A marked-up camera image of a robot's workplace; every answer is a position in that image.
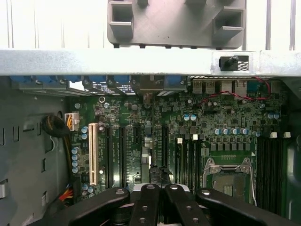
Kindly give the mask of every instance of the pcie slot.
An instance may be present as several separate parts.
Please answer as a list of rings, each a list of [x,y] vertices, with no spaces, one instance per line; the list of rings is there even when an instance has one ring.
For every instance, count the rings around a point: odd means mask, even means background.
[[[112,188],[114,183],[113,172],[113,147],[112,147],[112,128],[106,127],[105,134],[105,155],[106,155],[106,171],[105,171],[105,187],[106,189]]]
[[[187,178],[187,186],[192,191],[193,190],[193,178],[194,178],[194,143],[192,140],[188,142],[188,178]]]
[[[162,166],[168,166],[168,126],[162,126]]]
[[[90,184],[97,185],[98,183],[98,124],[89,124],[89,169],[90,169]]]
[[[127,186],[127,129],[119,127],[119,177],[120,186]]]

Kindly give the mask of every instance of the electrolytic capacitor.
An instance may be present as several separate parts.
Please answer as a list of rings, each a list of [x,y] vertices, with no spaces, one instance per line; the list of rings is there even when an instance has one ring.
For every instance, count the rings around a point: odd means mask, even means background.
[[[79,147],[74,147],[71,149],[72,154],[77,154],[79,152]]]
[[[267,119],[272,119],[272,118],[274,117],[274,114],[273,114],[273,113],[268,113],[268,112],[266,112],[266,113],[264,114],[264,117],[267,118]]]
[[[185,114],[185,115],[183,116],[183,118],[184,118],[185,121],[188,121],[190,117],[189,117],[188,114]]]
[[[232,129],[230,130],[230,132],[231,132],[231,134],[233,134],[233,135],[237,135],[237,134],[238,134],[238,129],[232,128]]]
[[[77,154],[73,154],[71,158],[73,161],[77,161],[77,159],[79,159],[79,156]]]
[[[255,136],[255,137],[260,137],[261,133],[257,132],[257,131],[253,131],[252,135]]]
[[[279,113],[275,113],[274,114],[274,119],[279,119],[280,118],[280,114]]]
[[[228,135],[228,133],[229,133],[229,130],[227,128],[222,129],[222,134],[223,135]]]
[[[248,134],[248,130],[246,128],[241,128],[240,129],[240,133],[243,135],[247,135]]]
[[[73,167],[77,167],[78,165],[79,165],[79,164],[78,164],[77,161],[73,161],[73,162],[72,162],[72,166],[73,166]]]
[[[84,126],[83,128],[81,128],[81,132],[82,133],[88,133],[89,128],[87,126]]]
[[[192,114],[192,115],[190,116],[190,119],[191,119],[191,121],[195,121],[195,120],[197,119],[197,117],[196,117],[196,115]]]
[[[213,133],[214,133],[215,135],[220,135],[220,134],[221,134],[221,130],[220,130],[220,129],[214,129],[214,130],[213,130]]]
[[[81,139],[82,140],[86,140],[88,138],[88,135],[86,134],[86,133],[83,133],[82,135],[81,135]]]
[[[72,168],[72,173],[78,173],[79,167],[73,167]]]

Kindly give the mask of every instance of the screw hole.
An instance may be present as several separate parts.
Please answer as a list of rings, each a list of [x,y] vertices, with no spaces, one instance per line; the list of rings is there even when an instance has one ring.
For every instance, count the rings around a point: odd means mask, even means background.
[[[193,220],[193,222],[194,222],[195,224],[198,224],[198,223],[199,223],[198,218],[193,218],[192,220]]]
[[[145,224],[145,218],[140,218],[139,221],[141,224]]]

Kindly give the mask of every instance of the black ram slot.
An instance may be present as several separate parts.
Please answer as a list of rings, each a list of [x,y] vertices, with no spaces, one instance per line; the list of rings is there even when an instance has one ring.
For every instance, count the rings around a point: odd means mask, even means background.
[[[105,133],[105,160],[106,160],[106,170],[105,170],[105,188],[112,188],[114,184],[114,172],[113,172],[113,141],[112,141],[112,128],[106,127],[104,129]]]
[[[195,141],[195,156],[196,156],[196,166],[195,166],[195,190],[201,188],[201,172],[202,172],[202,164],[201,164],[201,153],[200,153],[200,141]]]
[[[189,140],[189,149],[188,149],[188,169],[187,169],[187,186],[188,188],[192,191],[193,190],[193,179],[194,179],[194,164],[193,164],[193,159],[194,159],[194,143],[192,140]]]
[[[120,186],[127,187],[127,129],[119,127],[119,177]]]
[[[168,167],[168,126],[162,126],[162,166]]]

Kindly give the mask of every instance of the wire bundle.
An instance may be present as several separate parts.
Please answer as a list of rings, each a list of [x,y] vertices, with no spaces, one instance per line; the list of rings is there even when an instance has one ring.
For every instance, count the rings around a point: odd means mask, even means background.
[[[232,92],[229,92],[229,91],[221,91],[221,92],[219,92],[219,93],[212,94],[212,95],[210,95],[209,97],[203,99],[203,100],[200,102],[200,104],[202,104],[202,103],[208,101],[209,99],[211,99],[211,98],[213,98],[213,97],[217,97],[217,96],[219,96],[220,94],[223,94],[223,93],[228,93],[228,94],[230,94],[230,95],[233,95],[233,96],[235,96],[235,97],[239,97],[239,98],[245,99],[245,100],[267,100],[267,99],[269,99],[270,96],[271,96],[271,88],[270,88],[270,85],[269,85],[266,81],[262,80],[262,79],[259,78],[259,77],[255,77],[255,79],[258,80],[258,81],[260,81],[260,82],[263,82],[263,83],[266,84],[266,86],[267,86],[267,88],[268,88],[268,96],[266,96],[266,97],[253,98],[253,97],[247,97],[247,96],[240,96],[240,95],[238,95],[238,94],[236,94],[236,93],[232,93]]]

